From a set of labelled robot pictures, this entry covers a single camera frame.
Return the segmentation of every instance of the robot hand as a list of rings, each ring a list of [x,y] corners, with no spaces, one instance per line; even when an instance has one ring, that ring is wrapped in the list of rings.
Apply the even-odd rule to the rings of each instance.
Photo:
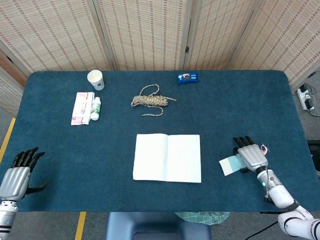
[[[256,172],[257,179],[265,189],[265,202],[273,203],[284,211],[278,216],[281,230],[291,237],[320,240],[320,219],[314,219],[306,209],[300,206],[274,171],[268,169],[268,160],[259,146],[248,136],[233,139],[239,146],[233,149],[233,154],[239,154],[246,168]]]
[[[18,211],[17,202],[27,194],[37,193],[45,189],[47,184],[40,187],[29,187],[29,180],[38,159],[44,152],[39,152],[35,156],[38,147],[20,152],[14,158],[11,168],[9,168],[0,186],[0,240],[7,239],[16,213]]]

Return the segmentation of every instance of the blue tablecloth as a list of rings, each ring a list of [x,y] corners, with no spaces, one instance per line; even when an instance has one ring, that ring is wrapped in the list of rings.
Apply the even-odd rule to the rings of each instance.
[[[87,71],[33,73],[0,167],[39,147],[45,155],[21,211],[275,211],[263,202],[256,174],[224,176],[219,160],[232,155],[233,137],[251,136],[270,149],[267,158],[289,192],[310,211],[319,209],[314,171],[288,79],[280,71],[199,71],[199,83],[177,85],[177,71],[105,71],[100,119],[71,126],[77,92],[91,92]],[[131,107],[149,84],[177,99],[164,107]],[[202,183],[133,180],[137,134],[199,134]]]

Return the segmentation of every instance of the paper cup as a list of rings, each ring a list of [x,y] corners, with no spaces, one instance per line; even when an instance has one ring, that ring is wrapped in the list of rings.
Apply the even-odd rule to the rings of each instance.
[[[92,84],[95,90],[102,90],[105,87],[102,72],[99,70],[92,70],[88,73],[88,81]]]

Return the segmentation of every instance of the yellow tape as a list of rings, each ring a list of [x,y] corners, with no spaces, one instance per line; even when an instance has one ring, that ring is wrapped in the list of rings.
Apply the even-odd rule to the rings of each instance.
[[[81,238],[82,238],[82,233],[84,231],[84,226],[85,226],[86,214],[87,214],[87,212],[85,212],[85,211],[80,212],[78,227],[76,228],[74,240],[81,240]]]
[[[3,140],[3,143],[2,143],[2,146],[1,146],[1,149],[0,149],[0,163],[1,163],[1,161],[2,161],[2,158],[3,158],[4,155],[5,155],[5,151],[6,151],[8,142],[9,142],[9,138],[10,138],[10,136],[11,136],[12,129],[14,128],[14,125],[15,125],[15,121],[16,121],[16,119],[13,117],[12,120],[11,120],[9,129],[8,129],[8,131],[6,132],[6,135],[5,135],[5,137],[4,137],[4,140]]]

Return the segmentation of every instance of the notebook page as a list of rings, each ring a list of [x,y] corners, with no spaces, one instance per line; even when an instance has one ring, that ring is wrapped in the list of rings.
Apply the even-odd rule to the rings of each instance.
[[[168,182],[201,183],[199,135],[168,136]]]
[[[133,164],[134,180],[165,181],[168,135],[137,134]]]

